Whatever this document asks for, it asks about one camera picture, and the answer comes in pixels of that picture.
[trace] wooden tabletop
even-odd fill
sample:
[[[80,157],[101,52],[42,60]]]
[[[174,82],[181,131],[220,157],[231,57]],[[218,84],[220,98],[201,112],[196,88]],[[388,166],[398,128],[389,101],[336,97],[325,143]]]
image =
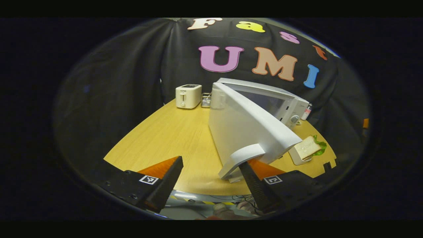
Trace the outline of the wooden tabletop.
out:
[[[217,196],[251,194],[245,180],[229,183],[219,178],[222,163],[209,130],[209,111],[200,105],[194,109],[177,108],[173,100],[130,131],[104,159],[121,170],[139,171],[180,155],[184,167],[175,190]],[[300,170],[317,177],[324,173],[323,164],[330,162],[332,167],[336,166],[336,156],[310,123],[301,122],[293,131],[301,139],[317,135],[317,141],[328,145],[325,152],[300,166],[294,165],[287,152],[270,165],[286,172]]]

